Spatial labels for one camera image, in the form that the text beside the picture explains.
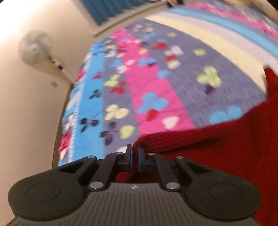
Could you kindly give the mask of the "white standing fan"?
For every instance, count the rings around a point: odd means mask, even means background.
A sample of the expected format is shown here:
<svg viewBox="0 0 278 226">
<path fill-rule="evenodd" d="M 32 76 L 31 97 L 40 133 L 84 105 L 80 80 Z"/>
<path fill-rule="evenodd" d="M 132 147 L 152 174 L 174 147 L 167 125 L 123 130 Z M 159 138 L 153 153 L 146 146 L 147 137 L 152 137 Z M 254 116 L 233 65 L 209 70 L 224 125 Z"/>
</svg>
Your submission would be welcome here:
<svg viewBox="0 0 278 226">
<path fill-rule="evenodd" d="M 50 38 L 45 31 L 31 30 L 24 35 L 19 43 L 19 54 L 26 64 L 39 64 L 45 60 L 56 67 L 66 79 L 73 84 L 74 80 L 61 62 L 51 53 Z"/>
</svg>

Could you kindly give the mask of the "colourful floral striped bed blanket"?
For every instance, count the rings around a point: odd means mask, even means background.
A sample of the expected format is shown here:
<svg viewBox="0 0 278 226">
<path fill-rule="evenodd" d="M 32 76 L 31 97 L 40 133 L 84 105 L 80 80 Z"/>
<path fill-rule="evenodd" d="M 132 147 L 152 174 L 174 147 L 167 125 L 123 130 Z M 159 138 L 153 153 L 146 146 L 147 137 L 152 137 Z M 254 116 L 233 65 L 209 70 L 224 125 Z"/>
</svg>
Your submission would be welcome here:
<svg viewBox="0 0 278 226">
<path fill-rule="evenodd" d="M 58 166 L 125 152 L 139 137 L 235 120 L 266 99 L 277 22 L 261 11 L 199 1 L 99 40 L 62 118 Z"/>
</svg>

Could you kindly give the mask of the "dark red knit sweater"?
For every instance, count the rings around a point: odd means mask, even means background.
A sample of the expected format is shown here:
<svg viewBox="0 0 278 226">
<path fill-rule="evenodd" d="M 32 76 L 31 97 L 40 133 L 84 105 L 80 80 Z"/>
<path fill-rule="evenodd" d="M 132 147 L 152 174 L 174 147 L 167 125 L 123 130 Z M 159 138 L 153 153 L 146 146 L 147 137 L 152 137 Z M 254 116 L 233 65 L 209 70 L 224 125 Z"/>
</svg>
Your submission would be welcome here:
<svg viewBox="0 0 278 226">
<path fill-rule="evenodd" d="M 277 74 L 264 68 L 267 99 L 237 120 L 193 130 L 146 134 L 136 140 L 146 152 L 172 160 L 184 156 L 253 183 L 261 193 L 255 219 L 277 224 Z"/>
</svg>

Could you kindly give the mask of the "blue window curtain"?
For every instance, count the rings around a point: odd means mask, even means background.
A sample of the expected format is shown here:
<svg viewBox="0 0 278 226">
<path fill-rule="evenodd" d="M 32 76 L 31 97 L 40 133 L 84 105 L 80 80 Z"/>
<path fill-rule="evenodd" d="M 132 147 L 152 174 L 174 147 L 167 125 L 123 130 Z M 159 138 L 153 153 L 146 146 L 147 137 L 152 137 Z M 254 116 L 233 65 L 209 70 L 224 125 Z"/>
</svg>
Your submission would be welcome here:
<svg viewBox="0 0 278 226">
<path fill-rule="evenodd" d="M 101 25 L 108 19 L 121 14 L 125 10 L 141 6 L 145 0 L 81 0 L 90 16 L 97 25 Z"/>
</svg>

